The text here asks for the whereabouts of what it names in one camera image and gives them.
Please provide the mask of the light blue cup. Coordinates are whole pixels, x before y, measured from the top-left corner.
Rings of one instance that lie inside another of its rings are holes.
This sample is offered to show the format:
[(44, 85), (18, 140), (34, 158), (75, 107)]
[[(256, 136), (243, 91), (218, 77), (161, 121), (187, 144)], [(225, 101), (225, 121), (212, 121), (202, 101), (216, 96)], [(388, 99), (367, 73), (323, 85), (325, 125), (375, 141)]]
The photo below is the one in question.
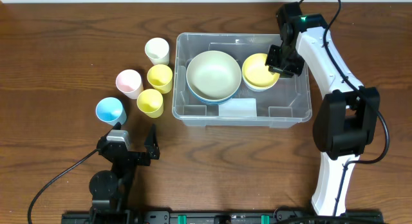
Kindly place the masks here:
[(126, 111), (121, 101), (115, 97), (103, 98), (95, 108), (95, 114), (100, 121), (114, 126), (117, 122), (122, 125), (127, 120)]

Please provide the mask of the yellow small bowl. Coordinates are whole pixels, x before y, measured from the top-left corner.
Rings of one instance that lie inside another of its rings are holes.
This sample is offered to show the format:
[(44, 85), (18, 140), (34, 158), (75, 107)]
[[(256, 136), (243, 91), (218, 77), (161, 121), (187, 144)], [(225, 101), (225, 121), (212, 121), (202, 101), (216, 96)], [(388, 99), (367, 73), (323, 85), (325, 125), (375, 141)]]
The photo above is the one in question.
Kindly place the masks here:
[(280, 74), (268, 70), (265, 65), (267, 54), (255, 53), (246, 58), (242, 65), (242, 77), (246, 78), (254, 86), (269, 86), (276, 79), (279, 80)]

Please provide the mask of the white small bowl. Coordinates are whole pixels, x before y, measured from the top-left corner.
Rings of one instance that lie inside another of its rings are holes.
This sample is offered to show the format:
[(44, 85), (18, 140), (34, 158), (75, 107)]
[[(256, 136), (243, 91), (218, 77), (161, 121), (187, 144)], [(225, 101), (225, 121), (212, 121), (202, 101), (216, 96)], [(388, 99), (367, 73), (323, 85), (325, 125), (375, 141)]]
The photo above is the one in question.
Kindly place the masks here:
[(272, 88), (272, 87), (278, 82), (278, 79), (276, 79), (275, 81), (273, 81), (273, 83), (271, 83), (269, 86), (264, 86), (264, 87), (254, 86), (254, 85), (252, 85), (246, 78), (243, 78), (243, 81), (244, 81), (245, 85), (246, 85), (249, 89), (251, 89), (252, 91), (262, 92), (262, 91), (266, 91), (266, 90)]

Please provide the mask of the yellow cup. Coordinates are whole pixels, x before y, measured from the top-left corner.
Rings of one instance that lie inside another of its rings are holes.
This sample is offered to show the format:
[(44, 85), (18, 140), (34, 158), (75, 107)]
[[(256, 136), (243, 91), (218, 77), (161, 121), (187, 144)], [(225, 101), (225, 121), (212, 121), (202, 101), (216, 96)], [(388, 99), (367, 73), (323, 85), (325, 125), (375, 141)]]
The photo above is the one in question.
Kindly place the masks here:
[(146, 89), (139, 94), (136, 104), (140, 111), (151, 118), (158, 118), (164, 112), (163, 95), (155, 89)]
[(164, 64), (154, 65), (147, 72), (147, 80), (161, 94), (166, 94), (172, 90), (173, 71)]

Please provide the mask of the pink cup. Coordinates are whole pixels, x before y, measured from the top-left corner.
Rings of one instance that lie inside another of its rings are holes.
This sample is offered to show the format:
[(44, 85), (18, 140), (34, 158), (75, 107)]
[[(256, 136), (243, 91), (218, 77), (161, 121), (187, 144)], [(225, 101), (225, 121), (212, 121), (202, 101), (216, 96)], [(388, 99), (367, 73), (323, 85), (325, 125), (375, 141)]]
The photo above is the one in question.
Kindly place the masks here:
[(116, 77), (115, 84), (117, 89), (130, 99), (137, 99), (144, 90), (142, 77), (135, 70), (121, 71)]

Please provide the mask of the large cream bowl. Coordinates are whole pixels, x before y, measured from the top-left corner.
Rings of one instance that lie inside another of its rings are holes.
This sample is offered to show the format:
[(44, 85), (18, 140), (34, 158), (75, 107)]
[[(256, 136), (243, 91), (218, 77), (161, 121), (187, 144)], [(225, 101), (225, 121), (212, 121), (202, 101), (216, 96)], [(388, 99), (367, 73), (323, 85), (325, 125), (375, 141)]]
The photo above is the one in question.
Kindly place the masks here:
[(240, 87), (241, 69), (229, 54), (210, 50), (195, 56), (186, 70), (188, 87), (227, 86)]

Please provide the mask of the dark blue bowl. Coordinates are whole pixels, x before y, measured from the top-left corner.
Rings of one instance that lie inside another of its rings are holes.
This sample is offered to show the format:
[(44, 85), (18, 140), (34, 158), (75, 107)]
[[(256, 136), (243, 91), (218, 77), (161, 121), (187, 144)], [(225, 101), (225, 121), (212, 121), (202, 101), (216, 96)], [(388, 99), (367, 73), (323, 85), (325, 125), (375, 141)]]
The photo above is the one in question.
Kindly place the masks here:
[(196, 97), (196, 98), (200, 102), (202, 102), (204, 104), (207, 104), (207, 105), (220, 105), (220, 104), (228, 102), (231, 99), (231, 98), (226, 98), (226, 99), (223, 99), (223, 100), (205, 100), (205, 99), (202, 99), (200, 97)]
[(206, 87), (188, 87), (192, 95), (206, 104), (222, 104), (231, 99), (237, 92), (239, 87), (227, 86), (206, 86)]

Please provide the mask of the cream white cup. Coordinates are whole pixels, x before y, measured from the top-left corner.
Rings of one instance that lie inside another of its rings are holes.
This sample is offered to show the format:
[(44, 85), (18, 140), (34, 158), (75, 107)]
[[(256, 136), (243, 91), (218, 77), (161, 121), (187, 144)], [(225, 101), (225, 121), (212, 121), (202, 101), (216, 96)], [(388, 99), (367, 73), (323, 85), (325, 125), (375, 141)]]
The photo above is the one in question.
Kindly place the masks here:
[(150, 39), (145, 44), (145, 54), (152, 62), (153, 65), (164, 64), (168, 65), (170, 61), (169, 56), (169, 44), (168, 42), (160, 37), (155, 37)]

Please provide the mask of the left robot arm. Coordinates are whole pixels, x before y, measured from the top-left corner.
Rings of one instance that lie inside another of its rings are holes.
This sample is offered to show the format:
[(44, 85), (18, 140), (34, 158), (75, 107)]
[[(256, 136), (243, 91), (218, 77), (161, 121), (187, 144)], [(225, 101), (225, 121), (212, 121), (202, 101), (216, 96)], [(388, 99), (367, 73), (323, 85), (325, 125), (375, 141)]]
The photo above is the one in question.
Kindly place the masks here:
[(110, 170), (96, 173), (89, 182), (92, 209), (98, 211), (122, 210), (127, 205), (128, 194), (138, 166), (149, 166), (160, 158), (156, 138), (156, 126), (152, 125), (144, 142), (145, 151), (131, 150), (129, 133), (121, 129), (121, 123), (100, 137), (97, 152), (112, 163)]

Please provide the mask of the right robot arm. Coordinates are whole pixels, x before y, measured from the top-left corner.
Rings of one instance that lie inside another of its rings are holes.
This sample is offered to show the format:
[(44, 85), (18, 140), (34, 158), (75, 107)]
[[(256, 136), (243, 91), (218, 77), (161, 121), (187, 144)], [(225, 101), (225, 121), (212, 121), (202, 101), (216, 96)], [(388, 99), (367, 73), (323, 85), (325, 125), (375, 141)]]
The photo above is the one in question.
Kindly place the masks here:
[(348, 69), (321, 14), (305, 15), (293, 2), (284, 4), (276, 19), (282, 43), (270, 47), (265, 64), (287, 77), (307, 66), (314, 76), (323, 101), (313, 126), (321, 166), (312, 207), (318, 216), (340, 216), (353, 168), (374, 137), (380, 95)]

